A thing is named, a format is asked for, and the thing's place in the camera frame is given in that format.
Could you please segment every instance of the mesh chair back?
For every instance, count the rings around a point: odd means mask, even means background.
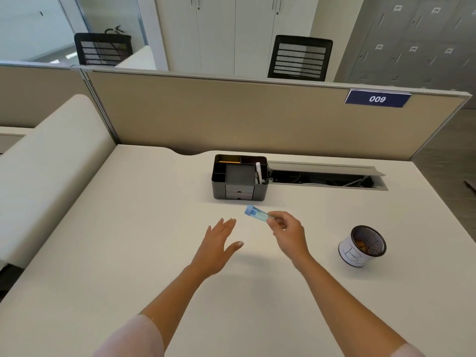
[[[78,33],[74,43],[80,65],[116,66],[132,55],[130,35]]]
[[[332,40],[277,35],[268,77],[324,81]]]

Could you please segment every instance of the left hand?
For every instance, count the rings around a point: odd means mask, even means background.
[[[225,242],[235,228],[236,222],[236,219],[223,222],[222,218],[213,229],[208,226],[205,238],[190,264],[204,278],[213,276],[222,270],[233,253],[243,246],[243,242],[235,242],[224,250]]]

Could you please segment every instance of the test tube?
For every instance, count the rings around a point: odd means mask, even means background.
[[[262,220],[263,222],[266,222],[266,219],[268,218],[273,218],[272,216],[268,215],[268,213],[259,210],[255,206],[246,206],[245,214],[247,216],[253,216],[256,219]]]

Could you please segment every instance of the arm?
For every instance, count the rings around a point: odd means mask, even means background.
[[[192,263],[140,312],[148,317],[159,330],[164,350],[169,346],[200,284],[209,276],[222,270],[233,253],[243,246],[243,242],[235,242],[224,250],[225,242],[235,228],[235,224],[235,219],[227,222],[220,219],[213,229],[209,226]]]
[[[346,357],[387,357],[407,343],[314,260],[307,249],[304,228],[297,219],[286,212],[269,215],[276,217],[268,218],[268,225],[279,247],[304,276]]]

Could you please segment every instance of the beige partition panel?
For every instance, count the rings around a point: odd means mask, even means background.
[[[344,84],[87,74],[121,143],[184,154],[236,150],[408,160],[470,97],[411,89],[403,108],[371,107],[345,104]]]
[[[0,126],[35,127],[76,94],[94,100],[78,70],[0,65]]]

